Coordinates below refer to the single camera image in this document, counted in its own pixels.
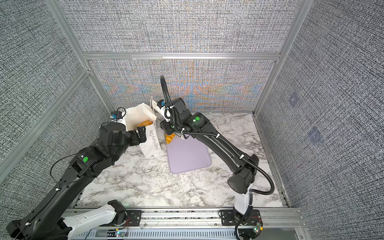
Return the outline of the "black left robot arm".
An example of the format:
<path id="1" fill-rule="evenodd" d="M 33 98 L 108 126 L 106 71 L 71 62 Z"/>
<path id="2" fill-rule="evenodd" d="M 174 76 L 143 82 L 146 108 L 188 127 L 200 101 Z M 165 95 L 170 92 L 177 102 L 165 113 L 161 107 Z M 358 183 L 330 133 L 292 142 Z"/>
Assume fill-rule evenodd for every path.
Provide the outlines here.
<path id="1" fill-rule="evenodd" d="M 81 149 L 72 159 L 64 174 L 38 206 L 20 220 L 7 225 L 10 237 L 16 240 L 68 239 L 75 227 L 69 226 L 62 214 L 106 168 L 126 152 L 147 140 L 146 128 L 127 131 L 121 123 L 109 122 L 99 128 L 99 138 Z"/>

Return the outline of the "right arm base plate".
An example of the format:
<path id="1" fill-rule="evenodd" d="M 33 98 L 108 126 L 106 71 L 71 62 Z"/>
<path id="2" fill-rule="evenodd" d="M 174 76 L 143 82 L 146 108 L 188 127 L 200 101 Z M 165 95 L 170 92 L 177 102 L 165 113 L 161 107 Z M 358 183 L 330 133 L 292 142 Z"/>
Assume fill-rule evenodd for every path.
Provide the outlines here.
<path id="1" fill-rule="evenodd" d="M 219 217 L 223 226 L 235 226 L 242 218 L 242 215 L 235 209 L 230 209 L 220 210 Z M 260 211 L 256 209 L 252 209 L 250 213 L 246 214 L 246 217 L 241 222 L 242 226 L 256 226 L 257 224 L 263 225 L 263 220 Z"/>

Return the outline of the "striped croissant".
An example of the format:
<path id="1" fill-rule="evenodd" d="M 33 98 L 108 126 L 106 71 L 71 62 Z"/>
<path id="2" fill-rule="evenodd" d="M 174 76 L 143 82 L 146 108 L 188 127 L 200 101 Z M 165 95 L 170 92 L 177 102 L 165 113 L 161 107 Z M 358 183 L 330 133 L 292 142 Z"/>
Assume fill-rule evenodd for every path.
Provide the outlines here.
<path id="1" fill-rule="evenodd" d="M 170 144 L 175 136 L 176 136 L 175 134 L 165 135 L 166 144 Z"/>

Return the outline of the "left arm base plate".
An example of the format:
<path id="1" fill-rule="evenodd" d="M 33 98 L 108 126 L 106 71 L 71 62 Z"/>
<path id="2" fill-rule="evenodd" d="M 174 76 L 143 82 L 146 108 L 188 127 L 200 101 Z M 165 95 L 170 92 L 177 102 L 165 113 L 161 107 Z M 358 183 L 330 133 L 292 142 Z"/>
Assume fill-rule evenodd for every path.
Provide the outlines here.
<path id="1" fill-rule="evenodd" d="M 125 210 L 116 214 L 112 224 L 120 227 L 138 227 L 142 218 L 141 210 Z"/>

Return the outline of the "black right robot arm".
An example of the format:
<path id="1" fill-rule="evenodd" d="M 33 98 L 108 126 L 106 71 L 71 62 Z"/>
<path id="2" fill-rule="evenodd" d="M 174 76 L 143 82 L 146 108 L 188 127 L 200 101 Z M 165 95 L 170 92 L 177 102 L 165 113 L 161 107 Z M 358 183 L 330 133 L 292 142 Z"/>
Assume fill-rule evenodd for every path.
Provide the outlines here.
<path id="1" fill-rule="evenodd" d="M 251 188 L 259 170 L 259 158 L 249 156 L 230 143 L 202 113 L 192 114 L 181 98 L 160 100 L 154 107 L 164 117 L 160 126 L 167 135 L 192 137 L 210 148 L 233 173 L 227 180 L 235 192 L 237 214 L 242 217 L 249 213 Z"/>

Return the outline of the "steel tongs white tips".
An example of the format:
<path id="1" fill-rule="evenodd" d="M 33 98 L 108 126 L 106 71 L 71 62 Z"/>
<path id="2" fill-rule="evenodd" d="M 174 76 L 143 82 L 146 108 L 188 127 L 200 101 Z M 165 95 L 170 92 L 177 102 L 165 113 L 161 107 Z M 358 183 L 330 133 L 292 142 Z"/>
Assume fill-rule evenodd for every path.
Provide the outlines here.
<path id="1" fill-rule="evenodd" d="M 157 105 L 157 102 L 153 99 L 153 97 L 151 97 L 150 99 L 150 103 L 149 103 L 149 106 L 144 106 L 144 113 L 152 120 L 152 122 L 154 122 L 155 120 L 159 120 L 160 122 L 165 120 L 157 111 L 156 111 L 156 105 Z M 175 138 L 179 138 L 181 140 L 186 140 L 187 137 L 179 137 L 179 136 L 175 136 Z"/>

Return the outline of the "white paper bag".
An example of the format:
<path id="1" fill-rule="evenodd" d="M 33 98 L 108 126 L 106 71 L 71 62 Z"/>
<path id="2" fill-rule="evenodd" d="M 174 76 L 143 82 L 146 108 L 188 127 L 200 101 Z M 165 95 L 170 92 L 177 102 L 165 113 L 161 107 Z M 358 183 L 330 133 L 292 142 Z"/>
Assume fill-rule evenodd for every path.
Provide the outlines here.
<path id="1" fill-rule="evenodd" d="M 125 115 L 125 126 L 127 131 L 132 131 L 137 129 L 137 125 L 146 121 L 150 120 L 152 121 L 145 113 L 144 113 L 144 106 L 149 106 L 145 103 L 141 103 L 135 107 L 127 108 L 126 109 L 126 115 Z M 155 126 L 156 120 L 153 122 L 152 125 L 146 127 L 146 136 L 147 141 L 145 143 L 141 143 L 139 145 L 143 155 L 145 158 L 149 158 L 153 155 L 156 155 L 162 151 L 160 142 L 157 136 L 156 126 Z"/>

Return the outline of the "sugared ring donut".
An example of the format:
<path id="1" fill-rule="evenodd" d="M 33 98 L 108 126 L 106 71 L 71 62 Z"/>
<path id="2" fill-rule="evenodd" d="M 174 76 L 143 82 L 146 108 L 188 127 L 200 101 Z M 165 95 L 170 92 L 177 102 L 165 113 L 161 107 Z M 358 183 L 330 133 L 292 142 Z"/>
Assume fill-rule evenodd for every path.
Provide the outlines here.
<path id="1" fill-rule="evenodd" d="M 152 124 L 153 124 L 152 121 L 150 121 L 150 120 L 146 120 L 146 121 L 144 121 L 144 122 L 138 124 L 137 127 L 147 127 L 147 126 L 150 126 L 150 125 L 152 125 Z"/>

